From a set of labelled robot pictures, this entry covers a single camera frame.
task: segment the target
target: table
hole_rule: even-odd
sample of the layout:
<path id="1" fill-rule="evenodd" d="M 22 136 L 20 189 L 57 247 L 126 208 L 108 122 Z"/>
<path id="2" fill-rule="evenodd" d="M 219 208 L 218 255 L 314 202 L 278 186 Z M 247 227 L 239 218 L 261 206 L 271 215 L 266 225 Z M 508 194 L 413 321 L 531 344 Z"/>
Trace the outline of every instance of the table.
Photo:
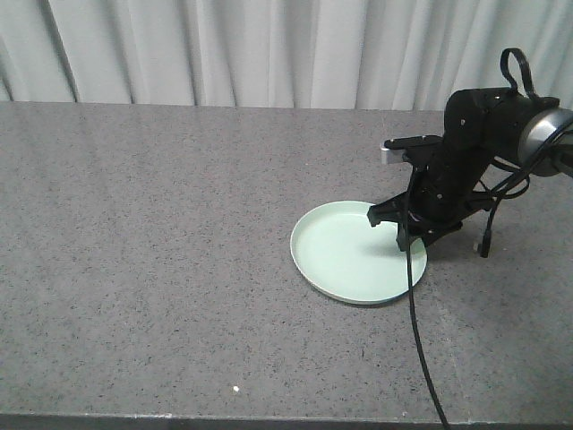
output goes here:
<path id="1" fill-rule="evenodd" d="M 0 103 L 0 428 L 438 428 L 407 299 L 325 297 L 289 235 L 404 191 L 379 143 L 441 115 Z M 428 248 L 420 330 L 460 428 L 572 428 L 572 190 L 534 177 L 488 259 L 486 213 Z"/>

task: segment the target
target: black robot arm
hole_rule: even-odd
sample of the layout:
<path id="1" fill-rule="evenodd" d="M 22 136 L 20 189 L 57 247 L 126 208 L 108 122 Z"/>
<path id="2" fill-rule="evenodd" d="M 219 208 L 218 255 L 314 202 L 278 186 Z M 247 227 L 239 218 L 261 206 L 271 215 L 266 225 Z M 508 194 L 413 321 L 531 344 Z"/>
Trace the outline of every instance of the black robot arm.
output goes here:
<path id="1" fill-rule="evenodd" d="M 509 54 L 519 63 L 526 96 L 519 94 L 509 73 Z M 491 213 L 480 249 L 486 257 L 493 214 L 501 200 L 521 195 L 529 186 L 529 174 L 573 176 L 573 111 L 560 108 L 556 98 L 537 96 L 520 49 L 505 49 L 500 68 L 510 87 L 455 92 L 446 105 L 442 137 L 416 136 L 384 143 L 385 151 L 413 166 L 407 205 L 410 242 L 420 237 L 431 245 L 459 230 L 463 219 L 484 210 Z M 492 189 L 475 191 L 491 164 L 508 170 L 509 177 Z M 520 191 L 512 193 L 523 183 Z M 406 249 L 405 198 L 402 193 L 368 211 L 373 227 L 382 221 L 398 223 L 402 251 Z"/>

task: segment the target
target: plate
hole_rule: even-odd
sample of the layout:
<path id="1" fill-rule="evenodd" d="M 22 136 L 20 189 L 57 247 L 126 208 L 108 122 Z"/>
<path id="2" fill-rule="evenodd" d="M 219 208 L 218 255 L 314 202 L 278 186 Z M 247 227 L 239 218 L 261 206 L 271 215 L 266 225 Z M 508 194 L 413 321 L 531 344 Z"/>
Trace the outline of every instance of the plate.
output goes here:
<path id="1" fill-rule="evenodd" d="M 372 228 L 368 202 L 332 202 L 305 214 L 290 237 L 296 267 L 327 296 L 355 305 L 375 305 L 408 291 L 406 253 L 396 243 L 398 224 Z M 412 279 L 420 280 L 427 256 L 422 239 L 412 250 Z"/>

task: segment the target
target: white curtain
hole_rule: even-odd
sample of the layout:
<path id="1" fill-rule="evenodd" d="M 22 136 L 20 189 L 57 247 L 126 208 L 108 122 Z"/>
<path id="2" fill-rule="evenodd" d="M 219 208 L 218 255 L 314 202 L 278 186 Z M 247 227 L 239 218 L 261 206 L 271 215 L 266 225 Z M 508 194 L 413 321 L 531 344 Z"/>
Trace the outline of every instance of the white curtain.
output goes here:
<path id="1" fill-rule="evenodd" d="M 0 0 L 0 99 L 442 109 L 505 47 L 573 108 L 571 0 Z"/>

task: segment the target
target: wire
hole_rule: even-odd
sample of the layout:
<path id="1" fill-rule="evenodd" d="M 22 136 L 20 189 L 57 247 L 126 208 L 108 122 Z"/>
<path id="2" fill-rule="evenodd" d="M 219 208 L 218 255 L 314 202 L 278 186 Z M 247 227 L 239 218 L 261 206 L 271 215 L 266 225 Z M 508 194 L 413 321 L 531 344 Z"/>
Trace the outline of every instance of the wire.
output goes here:
<path id="1" fill-rule="evenodd" d="M 441 424 L 445 430 L 450 430 L 448 419 L 446 414 L 440 404 L 440 399 L 438 398 L 438 393 L 433 386 L 432 378 L 430 377 L 430 371 L 428 370 L 428 364 L 426 363 L 425 355 L 423 354 L 422 341 L 420 339 L 420 332 L 418 331 L 418 321 L 415 316 L 415 302 L 414 302 L 414 282 L 412 281 L 412 251 L 410 250 L 410 231 L 408 229 L 408 219 L 409 219 L 409 203 L 410 194 L 412 193 L 412 188 L 414 187 L 414 181 L 416 177 L 416 170 L 412 172 L 410 176 L 410 182 L 406 190 L 406 198 L 404 203 L 404 233 L 406 235 L 406 270 L 408 277 L 408 298 L 410 302 L 410 320 L 412 322 L 412 331 L 414 332 L 415 348 L 418 351 L 418 357 L 420 358 L 420 365 L 422 366 L 423 377 L 426 380 L 426 385 L 430 395 L 432 396 L 433 406 L 436 408 L 436 412 L 440 417 Z"/>

